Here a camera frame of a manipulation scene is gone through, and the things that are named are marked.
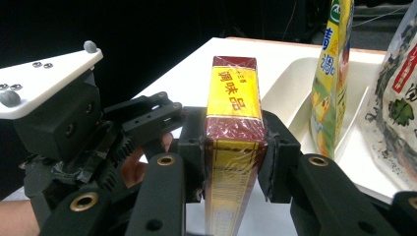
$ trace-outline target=metal bolt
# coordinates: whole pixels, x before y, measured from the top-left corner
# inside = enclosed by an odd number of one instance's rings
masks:
[[[38,68],[38,67],[41,67],[42,66],[42,63],[40,63],[40,62],[33,62],[33,64],[32,64],[35,68]]]
[[[52,63],[46,63],[45,65],[43,65],[43,68],[45,68],[45,69],[49,69],[49,68],[52,68],[52,67],[53,67]]]

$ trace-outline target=white table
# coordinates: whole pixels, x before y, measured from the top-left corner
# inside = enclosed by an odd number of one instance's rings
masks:
[[[306,57],[318,58],[320,52],[320,47],[306,44],[213,38],[138,95],[149,96],[166,91],[172,101],[181,102],[183,106],[207,106],[213,56],[244,56],[257,58],[260,96],[263,99],[292,62]],[[385,53],[381,51],[352,49],[350,61],[381,64],[384,56]],[[355,130],[350,140],[363,142],[357,133]],[[397,187],[379,171],[369,156],[360,156],[355,151],[357,149],[348,147],[339,166],[361,191],[390,203],[398,191]],[[187,230],[204,233],[204,204],[187,205]],[[257,185],[239,235],[296,235],[289,215],[289,205],[266,203]]]

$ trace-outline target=screw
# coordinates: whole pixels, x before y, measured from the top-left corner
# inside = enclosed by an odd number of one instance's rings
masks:
[[[43,68],[45,68],[45,69],[49,69],[49,68],[52,68],[52,67],[53,67],[52,63],[46,63],[46,64],[43,66]]]
[[[71,123],[68,127],[67,127],[67,131],[65,131],[65,136],[67,138],[69,138],[71,135],[74,134],[74,132],[76,131],[77,128],[77,124],[75,122]]]
[[[20,90],[21,88],[22,88],[22,86],[19,85],[19,84],[15,84],[15,85],[10,86],[11,90]]]
[[[35,68],[38,68],[38,67],[41,67],[42,66],[42,63],[40,63],[40,62],[33,62],[33,64],[32,64]]]
[[[9,86],[7,84],[1,84],[0,85],[0,90],[4,90],[7,89]]]
[[[90,115],[93,109],[94,109],[94,105],[92,104],[92,102],[90,102],[89,106],[87,106],[86,114]]]

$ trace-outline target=yellow packaging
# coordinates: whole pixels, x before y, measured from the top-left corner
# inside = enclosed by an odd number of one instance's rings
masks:
[[[206,232],[236,235],[267,149],[256,59],[214,57],[206,119]]]
[[[310,131],[317,151],[334,158],[346,109],[346,77],[353,0],[331,2],[322,53],[312,89]]]

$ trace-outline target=white tray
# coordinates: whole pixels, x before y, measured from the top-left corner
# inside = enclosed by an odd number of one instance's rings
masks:
[[[282,120],[300,142],[303,153],[316,152],[309,132],[309,119],[310,91],[317,63],[317,58],[302,58],[292,62],[262,99],[263,109]],[[374,164],[355,122],[368,85],[378,77],[380,66],[378,63],[349,63],[346,112],[335,161],[362,192],[390,203],[399,190]]]

